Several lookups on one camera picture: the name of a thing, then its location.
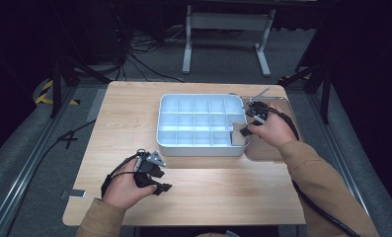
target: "table leg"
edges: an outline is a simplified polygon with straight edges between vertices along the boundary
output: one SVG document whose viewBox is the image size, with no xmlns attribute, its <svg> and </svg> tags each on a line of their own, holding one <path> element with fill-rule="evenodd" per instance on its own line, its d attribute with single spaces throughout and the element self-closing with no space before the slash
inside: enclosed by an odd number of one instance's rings
<svg viewBox="0 0 392 237">
<path fill-rule="evenodd" d="M 186 23 L 186 49 L 184 51 L 183 73 L 189 74 L 192 63 L 192 6 L 187 7 L 187 23 Z"/>
</svg>

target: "metal frame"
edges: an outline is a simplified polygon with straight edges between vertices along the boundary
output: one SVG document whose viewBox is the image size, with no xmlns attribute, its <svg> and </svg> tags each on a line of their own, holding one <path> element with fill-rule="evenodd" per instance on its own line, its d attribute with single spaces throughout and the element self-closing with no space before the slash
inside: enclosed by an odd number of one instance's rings
<svg viewBox="0 0 392 237">
<path fill-rule="evenodd" d="M 76 88 L 74 87 L 67 87 L 65 89 L 65 93 L 61 100 L 61 107 L 58 110 L 58 113 L 54 115 L 54 118 L 48 121 L 43 133 L 39 138 L 38 143 L 36 144 L 35 148 L 27 159 L 26 164 L 24 165 L 20 174 L 14 181 L 10 191 L 2 202 L 0 206 L 0 236 L 6 236 L 6 234 L 8 234 L 8 230 L 5 228 L 8 227 L 10 221 L 15 218 L 14 214 L 17 212 L 18 207 L 22 204 L 22 196 L 27 192 L 28 183 L 33 178 L 34 169 L 39 165 L 40 158 L 45 152 L 48 140 L 53 133 L 58 120 L 61 118 L 63 111 L 72 100 L 75 92 Z"/>
<path fill-rule="evenodd" d="M 192 29 L 223 29 L 263 32 L 261 42 L 256 43 L 254 47 L 263 75 L 269 77 L 271 72 L 264 55 L 264 48 L 273 24 L 274 13 L 275 10 L 271 10 L 267 15 L 194 13 L 192 6 L 189 5 L 187 7 L 187 40 L 184 51 L 183 73 L 190 73 L 193 50 Z"/>
<path fill-rule="evenodd" d="M 319 121 L 318 123 L 320 124 L 322 131 L 324 132 L 325 137 L 328 140 L 331 151 L 337 163 L 336 165 L 338 167 L 338 171 L 343 177 L 344 181 L 346 182 L 347 188 L 349 188 L 352 195 L 355 197 L 358 203 L 364 208 L 365 212 L 369 215 L 367 207 L 362 198 L 361 192 L 359 191 L 358 186 L 356 185 L 353 179 L 353 175 L 350 172 L 349 167 L 347 166 L 346 159 L 344 158 L 344 155 L 341 152 L 340 147 L 338 146 L 337 140 L 334 137 L 331 127 L 326 123 L 324 123 L 322 117 L 320 116 L 320 104 L 318 99 L 316 98 L 315 95 L 310 95 L 310 94 L 306 95 L 306 97 L 310 106 L 313 109 L 314 116 Z"/>
</svg>

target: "hand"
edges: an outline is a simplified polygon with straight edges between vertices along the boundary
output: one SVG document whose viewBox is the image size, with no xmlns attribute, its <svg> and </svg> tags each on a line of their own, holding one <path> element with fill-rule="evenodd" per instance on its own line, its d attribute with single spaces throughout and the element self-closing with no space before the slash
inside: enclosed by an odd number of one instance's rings
<svg viewBox="0 0 392 237">
<path fill-rule="evenodd" d="M 118 170 L 133 172 L 137 159 L 132 159 Z M 122 209 L 129 209 L 141 199 L 148 197 L 156 191 L 156 186 L 139 188 L 133 179 L 133 174 L 122 174 L 115 177 L 104 194 L 103 201 Z"/>
<path fill-rule="evenodd" d="M 277 105 L 267 104 L 267 106 L 283 113 L 283 110 Z M 296 137 L 288 124 L 273 112 L 269 112 L 264 124 L 249 124 L 248 129 L 274 147 L 279 147 L 288 141 L 296 140 Z"/>
</svg>

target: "person's right hand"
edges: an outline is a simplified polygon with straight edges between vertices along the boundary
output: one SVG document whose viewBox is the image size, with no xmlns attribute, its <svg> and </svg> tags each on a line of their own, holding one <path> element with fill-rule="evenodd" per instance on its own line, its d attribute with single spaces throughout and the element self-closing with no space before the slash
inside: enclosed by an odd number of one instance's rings
<svg viewBox="0 0 392 237">
<path fill-rule="evenodd" d="M 270 103 L 267 106 L 283 113 L 283 110 L 277 105 Z M 248 129 L 252 133 L 257 134 L 266 143 L 275 147 L 279 147 L 288 141 L 297 140 L 288 124 L 273 112 L 268 113 L 267 120 L 264 124 L 249 124 Z"/>
</svg>

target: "tan sleeve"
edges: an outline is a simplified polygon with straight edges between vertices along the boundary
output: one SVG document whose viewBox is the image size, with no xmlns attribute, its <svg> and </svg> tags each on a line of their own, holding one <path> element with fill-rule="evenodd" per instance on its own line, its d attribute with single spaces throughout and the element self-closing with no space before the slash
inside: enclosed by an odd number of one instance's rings
<svg viewBox="0 0 392 237">
<path fill-rule="evenodd" d="M 76 236 L 119 236 L 125 210 L 95 198 Z"/>
<path fill-rule="evenodd" d="M 318 206 L 359 236 L 378 236 L 373 222 L 355 200 L 342 177 L 309 145 L 290 141 L 278 148 L 291 179 Z M 302 199 L 308 235 L 348 236 Z"/>
</svg>

